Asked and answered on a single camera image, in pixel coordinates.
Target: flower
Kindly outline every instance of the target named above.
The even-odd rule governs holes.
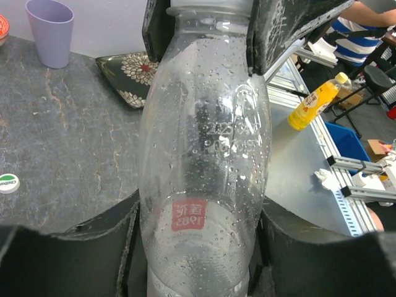
[[[142,97],[138,97],[137,95],[132,94],[131,92],[127,91],[120,91],[117,92],[121,95],[121,97],[128,103],[130,107],[133,108],[141,108],[144,106],[146,100]]]
[[[131,79],[142,85],[151,85],[158,68],[158,63],[152,63],[146,52],[127,54],[123,57],[121,70]]]

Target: wall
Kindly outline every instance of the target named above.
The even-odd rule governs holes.
[[[142,22],[147,0],[58,0],[75,14],[72,51],[91,57],[144,50]],[[0,0],[12,36],[33,40],[27,0]]]

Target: yellow bottle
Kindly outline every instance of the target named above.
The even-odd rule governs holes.
[[[296,130],[303,130],[326,109],[347,80],[348,76],[340,72],[309,94],[287,118],[289,125]]]

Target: plastic bottle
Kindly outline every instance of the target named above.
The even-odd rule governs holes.
[[[334,79],[330,79],[322,84],[309,94],[289,115],[287,119],[289,125],[299,131],[307,127],[333,101],[339,93],[341,86],[347,81],[348,76],[340,72]]]
[[[139,136],[149,297],[248,292],[271,140],[265,80],[246,64],[251,7],[179,0],[168,9],[175,35]]]

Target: blue and white striped shirt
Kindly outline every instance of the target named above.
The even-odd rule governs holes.
[[[375,29],[376,27],[358,25],[350,20],[339,17],[329,28],[327,33],[332,33],[334,31],[355,32]],[[338,58],[352,62],[355,66],[360,66],[364,63],[367,56],[376,49],[379,40],[380,38],[375,37],[338,39],[336,41],[337,49],[335,50],[334,55]]]

